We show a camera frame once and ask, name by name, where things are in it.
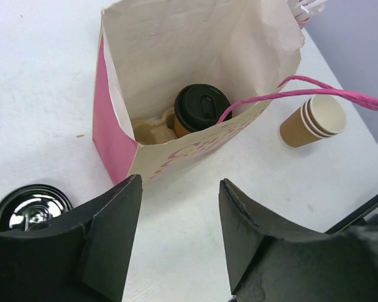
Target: brown paper cup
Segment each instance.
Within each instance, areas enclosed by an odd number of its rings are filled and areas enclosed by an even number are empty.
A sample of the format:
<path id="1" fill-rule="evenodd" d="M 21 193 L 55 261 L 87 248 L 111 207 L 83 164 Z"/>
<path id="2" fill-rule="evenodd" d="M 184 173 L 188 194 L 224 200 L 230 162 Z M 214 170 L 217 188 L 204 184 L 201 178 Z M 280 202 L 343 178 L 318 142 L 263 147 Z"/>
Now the brown paper cup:
<path id="1" fill-rule="evenodd" d="M 304 103 L 304 105 L 302 105 L 302 112 L 304 113 L 304 119 L 307 123 L 307 126 L 309 126 L 309 129 L 312 130 L 315 134 L 318 134 L 322 137 L 332 137 L 334 134 L 325 132 L 322 128 L 315 124 L 315 119 L 311 116 L 311 112 L 308 107 L 309 101 L 310 100 L 308 100 Z"/>
<path id="2" fill-rule="evenodd" d="M 311 130 L 306 123 L 303 108 L 304 105 L 280 125 L 280 136 L 290 147 L 297 148 L 326 138 Z"/>
<path id="3" fill-rule="evenodd" d="M 333 96 L 315 95 L 307 102 L 307 113 L 319 132 L 329 135 L 344 131 L 347 124 L 346 113 Z"/>
<path id="4" fill-rule="evenodd" d="M 190 134 L 190 132 L 179 122 L 176 115 L 175 115 L 175 122 L 174 122 L 174 132 L 178 138 L 184 137 L 185 135 Z"/>

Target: metal lid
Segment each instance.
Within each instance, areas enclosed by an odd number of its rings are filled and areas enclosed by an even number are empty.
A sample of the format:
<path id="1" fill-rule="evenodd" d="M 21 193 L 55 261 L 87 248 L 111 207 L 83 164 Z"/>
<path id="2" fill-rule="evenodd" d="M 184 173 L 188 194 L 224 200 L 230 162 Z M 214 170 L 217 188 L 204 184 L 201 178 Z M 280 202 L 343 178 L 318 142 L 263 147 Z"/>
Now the metal lid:
<path id="1" fill-rule="evenodd" d="M 72 209 L 62 191 L 45 184 L 21 187 L 0 202 L 0 232 L 26 231 Z"/>

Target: black lid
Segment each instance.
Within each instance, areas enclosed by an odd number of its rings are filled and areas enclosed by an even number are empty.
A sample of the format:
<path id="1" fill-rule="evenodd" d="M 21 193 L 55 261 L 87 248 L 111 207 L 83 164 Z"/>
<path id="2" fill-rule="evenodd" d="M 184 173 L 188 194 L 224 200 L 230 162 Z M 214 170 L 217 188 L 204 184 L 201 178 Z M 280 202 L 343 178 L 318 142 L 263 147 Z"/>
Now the black lid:
<path id="1" fill-rule="evenodd" d="M 0 232 L 26 231 L 71 209 L 66 195 L 55 187 L 45 184 L 21 187 L 0 202 Z"/>
<path id="2" fill-rule="evenodd" d="M 215 125 L 230 105 L 217 88 L 194 84 L 185 87 L 176 97 L 175 115 L 188 131 L 196 132 Z"/>

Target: paper coffee cup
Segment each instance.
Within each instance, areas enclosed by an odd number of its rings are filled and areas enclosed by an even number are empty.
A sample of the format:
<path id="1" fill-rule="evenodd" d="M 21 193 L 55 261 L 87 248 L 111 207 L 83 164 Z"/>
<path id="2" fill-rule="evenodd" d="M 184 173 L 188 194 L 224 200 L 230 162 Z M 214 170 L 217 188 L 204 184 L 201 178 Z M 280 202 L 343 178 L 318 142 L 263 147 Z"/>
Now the paper coffee cup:
<path id="1" fill-rule="evenodd" d="M 333 96 L 320 94 L 307 102 L 307 110 L 316 127 L 329 135 L 339 134 L 346 128 L 346 113 Z"/>
<path id="2" fill-rule="evenodd" d="M 175 99 L 174 131 L 178 138 L 214 126 L 230 106 L 226 96 L 206 84 L 186 86 Z"/>
<path id="3" fill-rule="evenodd" d="M 330 133 L 326 133 L 325 131 L 322 131 L 320 127 L 316 126 L 316 124 L 314 123 L 314 119 L 311 118 L 310 111 L 308 108 L 310 100 L 311 99 L 309 99 L 308 101 L 304 103 L 304 105 L 302 105 L 302 113 L 304 114 L 304 119 L 305 119 L 305 122 L 307 123 L 307 126 L 309 126 L 309 128 L 315 134 L 318 134 L 322 137 L 332 137 L 334 134 L 330 134 Z"/>
<path id="4" fill-rule="evenodd" d="M 341 133 L 346 127 L 346 113 L 332 96 L 314 96 L 280 125 L 283 141 L 301 147 Z"/>

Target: pink handle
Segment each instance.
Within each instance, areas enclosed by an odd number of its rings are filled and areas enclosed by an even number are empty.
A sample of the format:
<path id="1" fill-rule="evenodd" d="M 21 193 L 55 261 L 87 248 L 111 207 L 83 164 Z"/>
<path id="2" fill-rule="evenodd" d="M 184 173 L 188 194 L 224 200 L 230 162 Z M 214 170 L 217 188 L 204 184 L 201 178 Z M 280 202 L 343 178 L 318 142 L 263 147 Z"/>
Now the pink handle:
<path id="1" fill-rule="evenodd" d="M 311 17 L 309 17 L 308 19 L 305 19 L 303 21 L 297 22 L 298 26 L 300 26 L 300 29 L 303 29 L 307 25 L 307 23 L 309 22 L 309 20 L 311 20 Z"/>
<path id="2" fill-rule="evenodd" d="M 220 117 L 217 124 L 223 122 L 227 115 L 235 108 L 243 104 L 255 103 L 259 101 L 264 101 L 267 99 L 280 99 L 285 98 L 286 96 L 306 96 L 312 94 L 330 94 L 332 96 L 340 96 L 343 99 L 347 99 L 355 104 L 358 104 L 362 107 L 378 111 L 378 99 L 373 98 L 372 96 L 368 96 L 366 94 L 362 94 L 355 91 L 347 91 L 333 88 L 325 83 L 319 82 L 317 80 L 311 79 L 310 77 L 305 77 L 303 75 L 292 75 L 286 78 L 278 87 L 285 85 L 290 80 L 301 80 L 304 82 L 309 82 L 311 84 L 315 84 L 320 87 L 320 89 L 301 89 L 301 90 L 294 90 L 294 91 L 287 91 L 287 92 L 278 92 L 267 94 L 266 96 L 255 96 L 253 98 L 244 99 L 242 101 L 236 102 L 228 107 L 225 112 Z"/>

